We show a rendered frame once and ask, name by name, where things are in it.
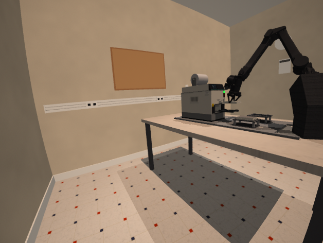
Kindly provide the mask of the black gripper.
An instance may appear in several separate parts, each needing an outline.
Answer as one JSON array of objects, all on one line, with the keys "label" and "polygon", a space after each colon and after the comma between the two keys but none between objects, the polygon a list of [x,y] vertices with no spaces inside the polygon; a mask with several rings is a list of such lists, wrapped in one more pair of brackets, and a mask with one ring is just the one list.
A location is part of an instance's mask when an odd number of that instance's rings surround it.
[{"label": "black gripper", "polygon": [[[241,92],[239,92],[239,90],[240,90],[240,87],[241,86],[236,86],[235,85],[235,89],[234,89],[234,91],[232,92],[232,91],[229,91],[229,93],[227,93],[227,97],[228,97],[228,103],[231,103],[231,101],[232,100],[234,100],[234,101],[237,101],[240,97],[241,97]],[[232,95],[233,94],[233,95]],[[232,99],[231,99],[231,101],[229,101],[229,97],[232,97]],[[235,96],[238,96],[238,98],[235,100]]]}]

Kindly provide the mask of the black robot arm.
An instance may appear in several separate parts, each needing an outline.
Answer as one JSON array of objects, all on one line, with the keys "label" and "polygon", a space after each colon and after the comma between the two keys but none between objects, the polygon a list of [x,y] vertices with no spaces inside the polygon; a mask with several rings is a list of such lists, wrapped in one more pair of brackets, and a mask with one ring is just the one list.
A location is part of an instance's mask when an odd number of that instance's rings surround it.
[{"label": "black robot arm", "polygon": [[[277,34],[278,33],[278,34]],[[269,29],[263,38],[263,41],[254,52],[249,61],[240,69],[238,75],[230,75],[224,85],[225,90],[230,89],[230,91],[234,91],[235,86],[241,86],[242,82],[249,76],[255,64],[258,62],[260,57],[263,55],[268,46],[271,46],[273,42],[277,39],[280,39],[282,45],[284,46],[287,54],[289,55],[291,62],[293,64],[293,73],[296,75],[300,74],[315,74],[315,69],[312,67],[312,63],[309,63],[309,58],[307,56],[303,56],[293,40],[289,36],[286,26]]]}]

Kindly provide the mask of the beige cylinder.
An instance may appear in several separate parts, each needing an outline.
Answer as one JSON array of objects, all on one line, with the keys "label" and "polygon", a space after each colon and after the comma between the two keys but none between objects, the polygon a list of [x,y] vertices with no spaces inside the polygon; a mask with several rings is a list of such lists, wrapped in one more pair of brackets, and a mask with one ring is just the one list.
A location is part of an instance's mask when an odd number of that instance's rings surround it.
[{"label": "beige cylinder", "polygon": [[208,76],[202,74],[193,74],[191,76],[191,83],[192,78],[196,78],[196,85],[207,84],[208,83]]}]

